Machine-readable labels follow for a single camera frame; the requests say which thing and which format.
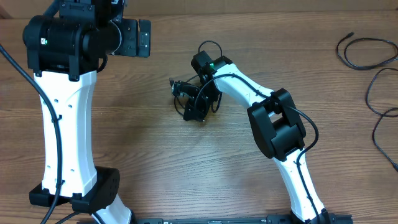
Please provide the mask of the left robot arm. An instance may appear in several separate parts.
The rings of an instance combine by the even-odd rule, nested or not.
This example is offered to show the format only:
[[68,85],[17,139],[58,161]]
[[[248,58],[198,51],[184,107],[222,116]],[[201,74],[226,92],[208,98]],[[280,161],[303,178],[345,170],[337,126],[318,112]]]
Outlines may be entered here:
[[97,75],[109,55],[150,55],[151,23],[126,19],[124,1],[54,1],[23,31],[28,67],[44,122],[45,170],[30,191],[32,205],[70,203],[98,223],[135,223],[118,195],[120,173],[96,166],[91,106]]

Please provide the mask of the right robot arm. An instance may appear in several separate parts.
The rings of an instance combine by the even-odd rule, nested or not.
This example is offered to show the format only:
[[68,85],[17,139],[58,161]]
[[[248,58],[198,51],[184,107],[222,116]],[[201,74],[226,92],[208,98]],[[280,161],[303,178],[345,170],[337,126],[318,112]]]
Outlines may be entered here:
[[234,98],[247,111],[257,147],[280,171],[290,197],[291,222],[329,223],[330,216],[316,193],[305,159],[311,146],[304,143],[302,121],[308,117],[296,108],[290,93],[257,84],[224,55],[213,60],[201,51],[193,56],[191,66],[201,86],[170,81],[173,96],[187,98],[184,120],[203,121],[223,94]]

